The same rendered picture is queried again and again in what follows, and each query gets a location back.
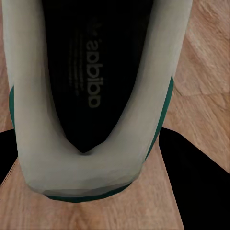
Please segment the gym shoe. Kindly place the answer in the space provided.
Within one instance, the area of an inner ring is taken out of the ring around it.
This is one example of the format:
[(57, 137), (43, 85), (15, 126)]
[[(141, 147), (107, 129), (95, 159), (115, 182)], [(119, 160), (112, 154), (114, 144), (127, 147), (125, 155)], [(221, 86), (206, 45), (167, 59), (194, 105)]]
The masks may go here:
[(140, 176), (193, 0), (2, 0), (9, 111), (27, 187), (92, 202)]

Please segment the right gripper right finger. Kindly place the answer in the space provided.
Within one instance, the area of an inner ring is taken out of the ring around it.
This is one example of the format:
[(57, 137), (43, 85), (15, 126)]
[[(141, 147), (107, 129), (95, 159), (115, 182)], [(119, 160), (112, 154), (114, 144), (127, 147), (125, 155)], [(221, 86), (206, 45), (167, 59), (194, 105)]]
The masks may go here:
[(159, 148), (185, 230), (230, 230), (230, 174), (180, 133), (161, 127)]

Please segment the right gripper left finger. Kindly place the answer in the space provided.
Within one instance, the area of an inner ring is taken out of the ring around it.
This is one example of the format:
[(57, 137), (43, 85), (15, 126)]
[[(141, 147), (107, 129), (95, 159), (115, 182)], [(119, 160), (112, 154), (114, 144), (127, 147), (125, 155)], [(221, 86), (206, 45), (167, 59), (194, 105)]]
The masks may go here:
[(14, 129), (0, 133), (0, 185), (18, 157)]

